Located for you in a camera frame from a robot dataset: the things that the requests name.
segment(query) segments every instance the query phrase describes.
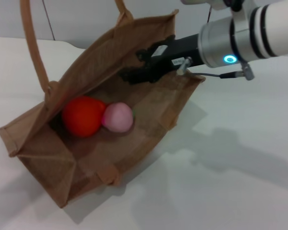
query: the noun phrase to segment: orange ball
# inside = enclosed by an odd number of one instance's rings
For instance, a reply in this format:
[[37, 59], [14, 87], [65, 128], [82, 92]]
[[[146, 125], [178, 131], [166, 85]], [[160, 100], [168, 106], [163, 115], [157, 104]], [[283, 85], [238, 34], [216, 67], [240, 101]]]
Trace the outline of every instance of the orange ball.
[[85, 138], [96, 133], [101, 127], [101, 118], [106, 105], [87, 96], [71, 100], [62, 111], [62, 120], [74, 136]]

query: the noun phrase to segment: white table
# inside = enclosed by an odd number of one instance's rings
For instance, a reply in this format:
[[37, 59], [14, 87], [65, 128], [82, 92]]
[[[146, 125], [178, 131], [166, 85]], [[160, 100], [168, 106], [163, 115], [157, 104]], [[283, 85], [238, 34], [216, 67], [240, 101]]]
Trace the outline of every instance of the white table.
[[[83, 51], [38, 45], [51, 80]], [[0, 139], [0, 230], [288, 230], [288, 57], [251, 66], [250, 82], [207, 78], [121, 187], [65, 209]], [[42, 100], [25, 41], [0, 38], [0, 126]]]

